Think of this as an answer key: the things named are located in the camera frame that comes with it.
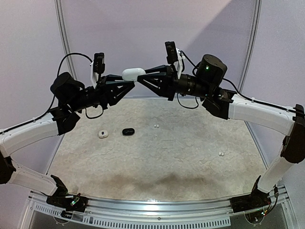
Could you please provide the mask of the white oval case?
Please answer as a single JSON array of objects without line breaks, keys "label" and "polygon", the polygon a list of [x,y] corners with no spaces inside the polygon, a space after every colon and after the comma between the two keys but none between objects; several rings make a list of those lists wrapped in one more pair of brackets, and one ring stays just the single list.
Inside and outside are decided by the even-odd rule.
[{"label": "white oval case", "polygon": [[124,81],[136,82],[139,75],[145,75],[146,72],[143,68],[129,68],[122,72],[122,79]]}]

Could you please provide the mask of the black oval charging case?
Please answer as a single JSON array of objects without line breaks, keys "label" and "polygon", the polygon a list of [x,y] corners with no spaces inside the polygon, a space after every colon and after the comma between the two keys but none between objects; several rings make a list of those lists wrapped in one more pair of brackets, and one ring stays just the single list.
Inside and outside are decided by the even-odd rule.
[{"label": "black oval charging case", "polygon": [[135,133],[135,130],[133,128],[125,128],[122,130],[123,136],[131,136]]}]

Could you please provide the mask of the small white case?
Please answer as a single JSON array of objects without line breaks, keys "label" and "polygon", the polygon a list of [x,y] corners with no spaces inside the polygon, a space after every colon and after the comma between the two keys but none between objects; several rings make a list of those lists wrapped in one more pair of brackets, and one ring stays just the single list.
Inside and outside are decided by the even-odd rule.
[{"label": "small white case", "polygon": [[98,132],[98,137],[100,139],[103,139],[103,138],[107,138],[108,137],[108,131],[107,130],[101,130]]}]

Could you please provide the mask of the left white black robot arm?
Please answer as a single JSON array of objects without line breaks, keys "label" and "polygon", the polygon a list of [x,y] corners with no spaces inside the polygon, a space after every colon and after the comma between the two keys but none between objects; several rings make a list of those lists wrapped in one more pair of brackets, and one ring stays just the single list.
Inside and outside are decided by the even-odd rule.
[{"label": "left white black robot arm", "polygon": [[58,99],[58,106],[42,116],[0,132],[0,182],[15,184],[39,191],[67,207],[71,197],[63,182],[24,167],[11,158],[16,151],[43,139],[70,132],[79,121],[78,115],[88,107],[100,106],[103,110],[116,105],[131,89],[136,79],[107,75],[98,77],[93,86],[85,87],[68,73],[57,76],[51,92]]}]

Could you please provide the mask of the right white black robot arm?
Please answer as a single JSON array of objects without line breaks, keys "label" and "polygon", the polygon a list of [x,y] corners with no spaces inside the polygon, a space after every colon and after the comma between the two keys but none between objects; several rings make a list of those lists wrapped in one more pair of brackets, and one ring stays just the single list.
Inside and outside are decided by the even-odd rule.
[{"label": "right white black robot arm", "polygon": [[175,94],[199,97],[202,106],[215,117],[251,122],[285,136],[279,156],[257,179],[252,194],[246,198],[248,206],[256,208],[264,202],[264,193],[269,193],[294,164],[304,160],[305,112],[299,104],[279,106],[222,89],[220,83],[226,71],[227,66],[219,58],[205,54],[194,76],[180,73],[174,65],[162,65],[145,70],[137,82],[170,101]]}]

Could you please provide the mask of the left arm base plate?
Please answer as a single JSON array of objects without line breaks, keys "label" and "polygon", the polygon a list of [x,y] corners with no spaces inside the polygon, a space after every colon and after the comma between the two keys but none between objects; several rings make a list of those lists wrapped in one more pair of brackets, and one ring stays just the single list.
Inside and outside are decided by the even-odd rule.
[{"label": "left arm base plate", "polygon": [[48,196],[46,203],[66,211],[85,212],[89,199],[80,194],[68,194],[67,192],[56,191],[52,196]]}]

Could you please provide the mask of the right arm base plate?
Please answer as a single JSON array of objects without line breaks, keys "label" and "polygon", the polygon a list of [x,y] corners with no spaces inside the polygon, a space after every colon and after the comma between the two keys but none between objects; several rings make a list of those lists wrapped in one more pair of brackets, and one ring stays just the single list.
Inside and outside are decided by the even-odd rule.
[{"label": "right arm base plate", "polygon": [[230,198],[230,206],[234,213],[262,208],[271,203],[270,196],[252,196],[251,194]]}]

